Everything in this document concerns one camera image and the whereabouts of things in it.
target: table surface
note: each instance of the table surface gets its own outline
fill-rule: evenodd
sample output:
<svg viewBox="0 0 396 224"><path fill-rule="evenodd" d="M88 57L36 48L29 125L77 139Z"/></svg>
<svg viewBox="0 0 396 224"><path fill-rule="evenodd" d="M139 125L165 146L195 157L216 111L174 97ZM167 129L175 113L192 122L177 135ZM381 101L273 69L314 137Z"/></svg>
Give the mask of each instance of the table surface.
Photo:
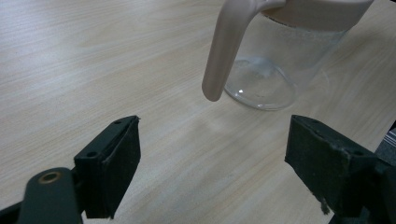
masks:
<svg viewBox="0 0 396 224"><path fill-rule="evenodd" d="M375 0L296 103L260 111L201 91L223 0L2 1L0 208L138 115L142 159L115 220L328 223L284 162L292 114L375 150L396 119L396 5Z"/></svg>

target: light wood grain surface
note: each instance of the light wood grain surface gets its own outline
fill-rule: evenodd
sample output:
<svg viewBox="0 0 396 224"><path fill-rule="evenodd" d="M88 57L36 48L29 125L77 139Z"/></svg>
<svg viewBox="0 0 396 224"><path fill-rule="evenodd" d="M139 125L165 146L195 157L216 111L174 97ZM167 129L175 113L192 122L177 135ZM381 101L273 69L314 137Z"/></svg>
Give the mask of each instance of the light wood grain surface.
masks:
<svg viewBox="0 0 396 224"><path fill-rule="evenodd" d="M283 162L290 115L375 150L396 119L396 4L375 0L298 101L259 111L201 81L223 0L0 2L0 209L108 123L141 118L115 220L328 223Z"/></svg>

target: wooden table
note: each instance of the wooden table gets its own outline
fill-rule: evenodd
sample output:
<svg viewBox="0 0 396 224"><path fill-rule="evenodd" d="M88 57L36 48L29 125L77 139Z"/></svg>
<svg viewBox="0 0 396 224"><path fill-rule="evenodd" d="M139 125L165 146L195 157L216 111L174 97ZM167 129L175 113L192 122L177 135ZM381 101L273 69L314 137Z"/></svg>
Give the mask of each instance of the wooden table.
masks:
<svg viewBox="0 0 396 224"><path fill-rule="evenodd" d="M309 90L265 112L202 94L222 3L2 1L0 208L138 115L142 159L116 218L85 223L327 223L283 161L290 115L376 149L396 119L396 5L375 0Z"/></svg>

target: pitcher handle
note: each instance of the pitcher handle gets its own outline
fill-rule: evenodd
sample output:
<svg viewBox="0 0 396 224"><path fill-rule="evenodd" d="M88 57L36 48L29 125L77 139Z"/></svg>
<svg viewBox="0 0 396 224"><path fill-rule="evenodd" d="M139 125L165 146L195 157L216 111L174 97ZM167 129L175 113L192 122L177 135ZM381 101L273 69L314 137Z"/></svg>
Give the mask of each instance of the pitcher handle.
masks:
<svg viewBox="0 0 396 224"><path fill-rule="evenodd" d="M287 0L227 0L221 8L207 59L202 90L217 101L233 67L248 24L261 11L285 6Z"/></svg>

